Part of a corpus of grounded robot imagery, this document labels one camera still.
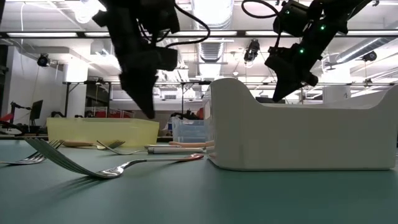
ceiling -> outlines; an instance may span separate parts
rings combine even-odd
[[[189,10],[190,0],[177,0],[177,3],[184,9]],[[65,2],[7,2],[4,9],[2,24],[0,31],[2,32],[38,32],[38,31],[106,31],[100,28],[93,21],[86,24],[81,24],[75,19],[75,13],[70,8],[78,5],[78,1]],[[251,18],[242,11],[241,1],[235,0],[233,7],[233,21],[232,30],[272,30],[273,19],[255,19]],[[266,7],[249,3],[246,6],[247,10],[253,14],[266,15],[270,14],[271,10]],[[208,8],[209,14],[217,13],[217,8]],[[379,30],[384,29],[390,23],[398,21],[398,1],[380,1],[376,7],[369,5],[365,7],[359,14],[353,17],[348,22],[349,30],[364,29],[364,30]],[[192,30],[193,22],[190,18],[178,12],[178,18],[181,30]],[[355,44],[365,40],[366,38],[357,37],[341,37],[332,40],[328,48],[325,50],[326,54],[340,53],[354,46]],[[77,52],[82,57],[90,62],[89,75],[104,77],[108,80],[116,80],[119,69],[115,64],[104,60],[101,55],[93,53],[92,44],[95,39],[24,39],[24,44],[33,47],[68,47],[74,52]],[[238,77],[243,82],[271,82],[274,81],[273,72],[264,65],[264,59],[267,57],[267,50],[269,46],[275,44],[275,38],[260,38],[258,39],[261,52],[257,59],[255,59],[252,67],[245,67],[243,62],[243,53],[245,48],[250,43],[248,38],[232,38],[228,39],[224,51],[223,62],[220,76],[234,77],[233,72],[238,72]],[[293,43],[300,42],[296,38],[281,38],[280,46],[290,47]],[[190,79],[200,78],[198,72],[198,58],[197,48],[195,45],[181,45],[178,46],[178,51],[181,53],[184,64],[188,67],[188,76]],[[387,45],[384,45],[376,50],[379,55],[377,61],[368,63],[366,65],[362,61],[352,61],[350,63],[351,76],[360,80],[372,74],[380,73],[385,70],[396,67],[396,56],[398,52],[398,40],[393,40]],[[317,63],[312,72],[318,76],[322,75],[321,63]],[[395,77],[386,77],[385,80],[379,82],[393,82],[398,80]]]

green table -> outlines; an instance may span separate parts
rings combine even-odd
[[[0,141],[0,161],[34,150]],[[146,157],[61,149],[91,170]],[[234,172],[209,160],[134,165],[93,180],[51,161],[0,164],[0,223],[397,223],[396,170]]]

fork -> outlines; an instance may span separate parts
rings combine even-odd
[[[117,155],[122,155],[122,156],[133,155],[133,154],[138,153],[138,152],[147,152],[148,151],[147,149],[138,150],[138,151],[134,151],[134,152],[122,152],[120,150],[116,150],[117,147],[119,147],[119,146],[121,146],[122,144],[125,143],[124,141],[116,141],[116,142],[114,142],[114,143],[112,143],[112,144],[110,144],[108,146],[105,145],[104,143],[102,143],[101,141],[97,141],[97,142],[98,142],[98,144],[100,144],[103,147],[105,147],[105,149],[110,150],[110,151],[116,153]]]
[[[62,145],[63,141],[51,141],[48,144],[55,149],[58,149]],[[35,152],[32,155],[26,157],[25,159],[21,159],[16,162],[0,162],[2,164],[10,164],[10,165],[32,165],[32,164],[38,164],[46,160],[46,158],[40,153],[40,152]]]
[[[72,172],[76,172],[78,174],[84,174],[90,177],[96,177],[100,179],[114,179],[120,177],[125,169],[131,167],[134,164],[138,164],[141,162],[188,162],[203,158],[203,154],[192,154],[190,156],[180,157],[180,158],[137,159],[134,161],[126,162],[112,169],[92,172],[82,167],[81,165],[77,164],[76,162],[73,162],[71,159],[69,159],[68,157],[66,157],[61,152],[54,149],[51,145],[49,145],[47,142],[41,139],[27,139],[26,141],[29,141],[30,144],[32,144],[36,150],[41,152],[47,159],[53,161],[57,165]]]

yellow tub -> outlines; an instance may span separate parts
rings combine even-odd
[[[49,140],[109,144],[125,141],[124,147],[156,144],[159,123],[126,118],[47,118]]]

ceiling duct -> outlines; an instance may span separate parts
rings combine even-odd
[[[398,21],[393,22],[392,24],[385,27],[385,29],[398,29]],[[359,58],[367,53],[375,50],[389,42],[395,40],[396,37],[377,37],[377,38],[368,38],[366,40],[361,41],[360,43],[354,45],[348,50],[340,53],[336,57],[337,63],[346,63],[356,58]]]
[[[211,30],[231,28],[234,0],[191,0],[193,14],[201,19]],[[205,29],[195,22],[195,29]],[[225,50],[225,43],[203,42],[198,44],[199,62],[220,62]],[[216,77],[220,74],[220,64],[199,65],[200,75]]]

